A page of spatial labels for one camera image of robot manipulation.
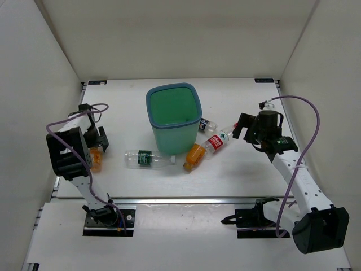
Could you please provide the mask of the clear bottle green label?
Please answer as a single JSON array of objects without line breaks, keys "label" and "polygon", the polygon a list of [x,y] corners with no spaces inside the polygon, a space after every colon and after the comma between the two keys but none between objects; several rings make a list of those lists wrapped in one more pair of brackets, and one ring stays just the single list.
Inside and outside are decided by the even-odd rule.
[{"label": "clear bottle green label", "polygon": [[174,165],[176,156],[151,150],[127,150],[124,154],[124,161],[128,168],[158,169]]}]

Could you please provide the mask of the clear bottle red label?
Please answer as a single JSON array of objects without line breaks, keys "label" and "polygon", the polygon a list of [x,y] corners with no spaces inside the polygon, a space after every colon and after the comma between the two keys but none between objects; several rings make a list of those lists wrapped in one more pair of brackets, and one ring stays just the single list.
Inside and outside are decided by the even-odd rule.
[{"label": "clear bottle red label", "polygon": [[232,138],[232,133],[237,124],[230,125],[221,129],[208,138],[201,146],[205,149],[205,157],[210,158],[215,152],[217,152],[224,145],[228,144]]}]

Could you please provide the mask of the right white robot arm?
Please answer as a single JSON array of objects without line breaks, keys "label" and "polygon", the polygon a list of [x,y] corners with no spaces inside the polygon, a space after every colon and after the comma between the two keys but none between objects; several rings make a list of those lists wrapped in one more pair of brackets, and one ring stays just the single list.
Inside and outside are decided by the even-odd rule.
[{"label": "right white robot arm", "polygon": [[279,224],[294,240],[303,254],[331,250],[344,245],[349,214],[344,207],[336,207],[321,191],[305,168],[301,154],[291,137],[282,135],[284,116],[272,110],[257,116],[242,113],[233,137],[244,140],[267,155],[287,184],[296,205],[287,207],[274,197],[260,198],[252,209],[235,211],[239,228]]}]

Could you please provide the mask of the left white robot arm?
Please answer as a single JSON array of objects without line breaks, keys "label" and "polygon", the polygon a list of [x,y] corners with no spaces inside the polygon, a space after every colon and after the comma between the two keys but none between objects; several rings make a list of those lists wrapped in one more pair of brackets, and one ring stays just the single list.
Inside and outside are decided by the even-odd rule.
[{"label": "left white robot arm", "polygon": [[96,126],[95,118],[107,109],[106,103],[79,105],[65,120],[46,125],[46,142],[55,175],[77,188],[86,201],[82,207],[86,213],[106,227],[120,228],[125,225],[124,215],[91,172],[90,149],[101,147],[105,151],[109,146],[105,130]]}]

